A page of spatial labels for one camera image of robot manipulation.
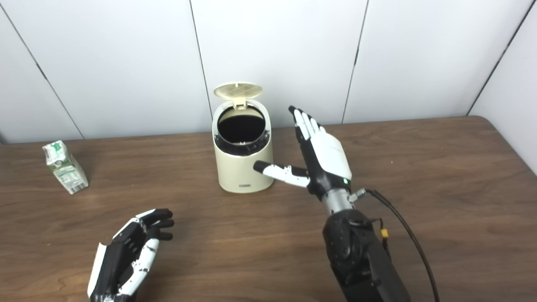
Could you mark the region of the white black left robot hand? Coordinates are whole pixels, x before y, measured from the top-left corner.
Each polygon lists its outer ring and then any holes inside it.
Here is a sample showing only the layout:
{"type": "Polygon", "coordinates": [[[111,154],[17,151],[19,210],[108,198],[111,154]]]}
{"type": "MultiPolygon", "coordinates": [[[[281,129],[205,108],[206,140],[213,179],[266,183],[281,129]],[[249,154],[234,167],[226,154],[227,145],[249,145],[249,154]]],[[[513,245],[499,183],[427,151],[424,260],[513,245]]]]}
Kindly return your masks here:
{"type": "Polygon", "coordinates": [[[99,243],[87,288],[89,300],[134,302],[160,242],[173,239],[162,229],[174,224],[168,208],[152,209],[131,218],[113,235],[109,245],[99,243]]]}

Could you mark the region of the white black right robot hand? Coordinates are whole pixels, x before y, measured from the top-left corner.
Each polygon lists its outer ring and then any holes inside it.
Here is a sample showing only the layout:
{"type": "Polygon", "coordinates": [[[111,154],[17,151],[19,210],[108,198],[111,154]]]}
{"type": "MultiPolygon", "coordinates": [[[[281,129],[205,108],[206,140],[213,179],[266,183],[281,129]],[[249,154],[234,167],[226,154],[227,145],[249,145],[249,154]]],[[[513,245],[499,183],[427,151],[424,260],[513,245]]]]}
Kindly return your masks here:
{"type": "Polygon", "coordinates": [[[305,111],[294,106],[290,106],[288,111],[293,115],[306,168],[257,160],[253,170],[275,180],[307,188],[320,200],[334,190],[351,193],[352,172],[341,142],[305,111]]]}

